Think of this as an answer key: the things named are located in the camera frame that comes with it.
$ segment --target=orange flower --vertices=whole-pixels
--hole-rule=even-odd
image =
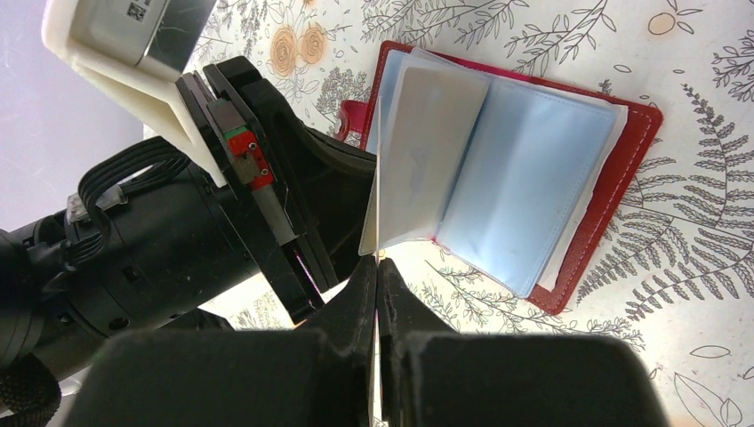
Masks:
[[[296,68],[296,35],[290,28],[280,28],[272,37],[269,49],[272,58],[272,69],[275,73],[288,77]]]
[[[315,64],[325,54],[325,31],[319,24],[310,27],[299,39],[301,57],[308,64]]]

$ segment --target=red leather cover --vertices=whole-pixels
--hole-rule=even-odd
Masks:
[[[366,139],[372,126],[374,104],[380,90],[382,71],[388,53],[393,50],[410,52],[412,46],[396,42],[383,42],[380,49],[380,59],[377,63],[377,71],[374,75],[372,94],[368,104],[363,102],[344,101],[341,105],[341,130],[338,137],[343,141],[345,135],[351,130],[361,132],[361,148],[366,147]],[[579,93],[594,98],[612,102],[613,104],[625,105],[629,108],[628,122],[623,129],[623,134],[615,145],[615,148],[605,161],[602,172],[599,175],[597,185],[590,201],[587,213],[579,225],[574,240],[565,254],[563,265],[557,276],[555,288],[551,291],[537,285],[527,300],[537,307],[551,314],[558,314],[568,303],[574,293],[584,271],[589,264],[591,256],[597,248],[597,243],[607,228],[607,223],[613,217],[615,209],[621,202],[623,193],[629,187],[631,179],[636,173],[644,154],[660,129],[662,113],[659,109],[638,104],[636,102],[620,100],[602,93],[594,93],[577,87],[563,85],[545,80],[539,77],[524,76],[512,71],[480,64],[470,60],[462,60],[452,56],[443,55],[448,60],[456,62],[467,68],[492,73],[522,80],[535,85],[554,87],[561,91]]]

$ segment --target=white wall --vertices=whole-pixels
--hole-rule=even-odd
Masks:
[[[65,208],[142,126],[42,45],[44,0],[0,0],[0,229]]]

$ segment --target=table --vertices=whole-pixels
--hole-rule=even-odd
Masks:
[[[244,55],[332,132],[341,100],[369,96],[387,39],[665,115],[564,313],[431,243],[388,250],[414,292],[462,332],[612,336],[674,420],[754,425],[754,1],[220,0],[192,66]]]

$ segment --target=wallet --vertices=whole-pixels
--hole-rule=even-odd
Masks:
[[[655,108],[385,42],[341,105],[378,169],[360,253],[430,239],[548,313],[566,306],[661,123]]]

